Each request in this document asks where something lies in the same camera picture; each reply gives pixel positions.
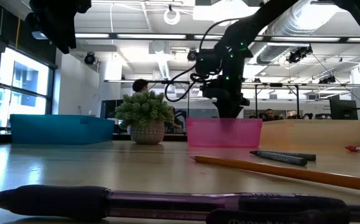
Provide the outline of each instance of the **desk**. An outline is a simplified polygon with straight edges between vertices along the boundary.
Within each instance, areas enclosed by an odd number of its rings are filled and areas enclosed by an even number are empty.
[[[314,152],[299,149],[299,152]],[[0,146],[0,191],[26,184],[100,185],[116,190],[228,193],[294,192],[360,203],[360,191],[271,175],[194,163],[195,154],[249,159],[299,169],[360,175],[360,154],[319,148],[317,162],[299,168],[253,156],[247,149],[189,148],[186,142],[141,146],[129,141],[87,146]],[[60,218],[28,218],[0,209],[0,224],[76,223]],[[167,220],[107,218],[102,223],[185,223]]]

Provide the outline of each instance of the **blue plastic bin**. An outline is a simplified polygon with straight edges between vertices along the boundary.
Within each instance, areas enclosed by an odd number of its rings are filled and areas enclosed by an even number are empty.
[[[114,121],[82,115],[10,116],[12,143],[92,144],[112,140]]]

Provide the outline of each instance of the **robotic arm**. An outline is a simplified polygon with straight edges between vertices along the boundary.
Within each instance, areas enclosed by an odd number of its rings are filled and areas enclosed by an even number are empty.
[[[214,104],[220,118],[236,118],[242,109],[241,105],[249,106],[250,102],[244,99],[241,93],[244,82],[244,59],[253,56],[247,46],[254,41],[260,30],[297,1],[270,0],[254,15],[242,18],[229,26],[214,49],[200,49],[196,60],[196,72],[199,77],[209,77],[223,71],[217,79],[202,81],[201,87],[204,97],[217,99]],[[360,25],[360,0],[334,0],[333,3],[349,11]]]
[[[214,49],[200,49],[196,59],[194,82],[202,83],[203,96],[216,98],[221,118],[236,118],[250,101],[241,93],[244,59],[253,57],[248,46],[258,33],[298,0],[270,0],[254,15],[242,18],[229,26]],[[337,6],[349,11],[360,25],[360,0],[332,0]],[[85,13],[91,7],[91,0],[30,0],[32,11],[26,22],[34,30],[35,38],[45,35],[63,53],[76,48],[74,16]],[[218,75],[208,80],[210,75]]]

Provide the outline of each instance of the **pink plastic bin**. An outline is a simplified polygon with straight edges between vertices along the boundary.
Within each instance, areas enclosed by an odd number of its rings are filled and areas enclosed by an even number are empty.
[[[188,118],[188,145],[256,148],[261,127],[261,119]]]

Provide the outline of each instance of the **purple pen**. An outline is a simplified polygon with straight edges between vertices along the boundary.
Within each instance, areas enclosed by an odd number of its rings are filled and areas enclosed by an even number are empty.
[[[0,208],[20,215],[77,220],[126,217],[198,221],[205,221],[215,210],[264,212],[265,216],[333,210],[345,211],[352,222],[360,222],[360,205],[300,194],[173,194],[114,191],[104,187],[26,185],[0,192]]]

